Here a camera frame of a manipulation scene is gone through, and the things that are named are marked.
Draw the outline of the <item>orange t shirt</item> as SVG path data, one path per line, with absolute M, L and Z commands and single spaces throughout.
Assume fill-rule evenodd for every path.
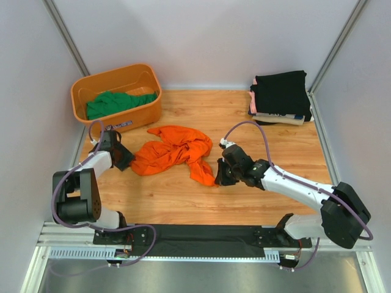
M 184 126 L 158 126 L 147 130 L 160 138 L 148 141 L 134 155 L 130 166 L 139 176 L 150 176 L 164 172 L 174 165 L 186 164 L 189 177 L 198 183 L 215 185 L 210 165 L 204 160 L 213 147 L 212 140 L 203 132 Z

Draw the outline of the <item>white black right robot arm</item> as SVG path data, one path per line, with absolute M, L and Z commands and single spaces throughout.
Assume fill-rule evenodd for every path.
M 351 249 L 363 238 L 362 231 L 371 219 L 357 192 L 348 183 L 336 186 L 320 184 L 286 172 L 273 163 L 253 160 L 233 142 L 219 144 L 222 156 L 218 159 L 215 183 L 232 186 L 243 182 L 249 187 L 290 197 L 319 213 L 289 216 L 286 224 L 275 231 L 275 239 L 282 246 L 291 245 L 303 237 L 327 237 L 334 244 Z

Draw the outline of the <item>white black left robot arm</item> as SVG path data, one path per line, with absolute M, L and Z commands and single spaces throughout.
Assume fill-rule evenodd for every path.
M 88 157 L 70 170 L 53 175 L 51 209 L 56 223 L 67 228 L 93 228 L 107 233 L 115 245 L 128 239 L 125 216 L 105 208 L 101 203 L 97 179 L 107 170 L 125 171 L 134 154 L 121 143 L 122 136 L 115 130 L 103 131 L 101 140 Z

